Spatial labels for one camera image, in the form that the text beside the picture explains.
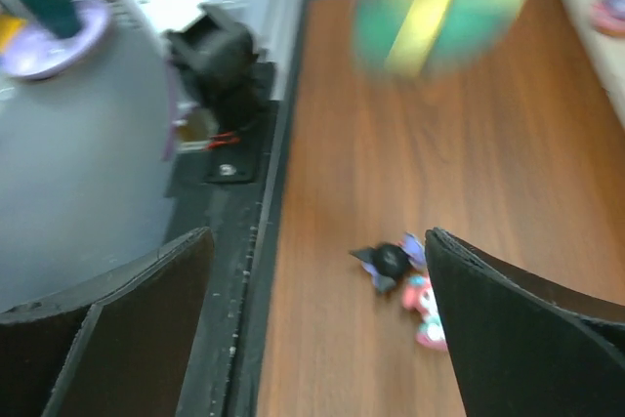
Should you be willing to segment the pink bunny green hat toy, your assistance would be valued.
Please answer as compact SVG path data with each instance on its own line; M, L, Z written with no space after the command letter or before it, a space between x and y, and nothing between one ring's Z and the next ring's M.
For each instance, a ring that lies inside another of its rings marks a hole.
M354 52L370 70L434 74L468 63L512 26L526 0L357 0Z

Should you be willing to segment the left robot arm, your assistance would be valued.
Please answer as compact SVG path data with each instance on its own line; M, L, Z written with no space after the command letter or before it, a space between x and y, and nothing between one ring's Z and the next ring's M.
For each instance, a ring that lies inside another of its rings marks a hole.
M208 0L117 0L176 69L187 94L212 107L253 82L251 31Z

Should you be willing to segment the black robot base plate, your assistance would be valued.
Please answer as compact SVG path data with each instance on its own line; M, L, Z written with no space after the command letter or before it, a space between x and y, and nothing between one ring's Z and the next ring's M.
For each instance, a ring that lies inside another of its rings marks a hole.
M207 153L183 154L176 162L171 192L177 207L167 237L207 226L215 240L180 416L256 413L300 69L291 68L282 100L270 109L253 182L207 182Z

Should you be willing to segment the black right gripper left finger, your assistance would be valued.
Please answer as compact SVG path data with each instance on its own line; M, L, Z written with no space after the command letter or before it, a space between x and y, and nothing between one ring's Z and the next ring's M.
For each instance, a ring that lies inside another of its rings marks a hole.
M173 416L214 242L193 229L1 314L4 416Z

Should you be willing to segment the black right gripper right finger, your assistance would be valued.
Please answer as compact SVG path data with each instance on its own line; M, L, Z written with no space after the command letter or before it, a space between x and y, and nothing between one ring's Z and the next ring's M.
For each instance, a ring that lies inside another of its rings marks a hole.
M426 259L469 416L621 416L624 308L440 228Z

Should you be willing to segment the purple bunny with pink bow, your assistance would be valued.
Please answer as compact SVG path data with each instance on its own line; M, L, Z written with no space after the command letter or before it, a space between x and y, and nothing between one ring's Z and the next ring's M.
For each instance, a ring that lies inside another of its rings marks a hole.
M596 0L590 10L590 24L606 36L624 37L624 0Z

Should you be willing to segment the pink bunny frilly dress toy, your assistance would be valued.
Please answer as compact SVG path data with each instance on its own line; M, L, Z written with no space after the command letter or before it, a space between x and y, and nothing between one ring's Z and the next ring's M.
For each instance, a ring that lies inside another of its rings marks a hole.
M421 316L421 323L415 333L416 342L426 348L446 352L445 334L430 278L426 274L410 276L404 286L401 302L407 311L415 311Z

